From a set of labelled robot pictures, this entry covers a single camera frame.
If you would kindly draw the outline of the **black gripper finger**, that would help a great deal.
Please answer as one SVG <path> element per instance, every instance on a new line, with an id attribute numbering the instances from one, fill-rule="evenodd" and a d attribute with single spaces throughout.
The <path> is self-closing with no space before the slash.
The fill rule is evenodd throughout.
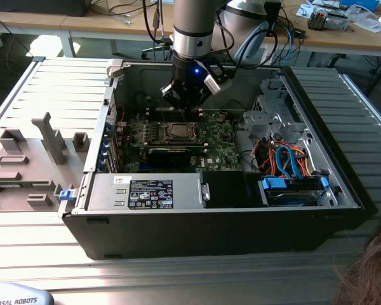
<path id="1" fill-rule="evenodd" d="M 174 109 L 180 111 L 184 119 L 190 118 L 190 105 L 189 99 L 185 96 L 186 90 L 183 89 L 182 82 L 172 80 L 168 85 L 161 88 L 162 97 Z"/>
<path id="2" fill-rule="evenodd" d="M 192 86 L 190 92 L 190 112 L 194 108 L 198 108 L 210 97 L 210 90 L 205 86 Z"/>

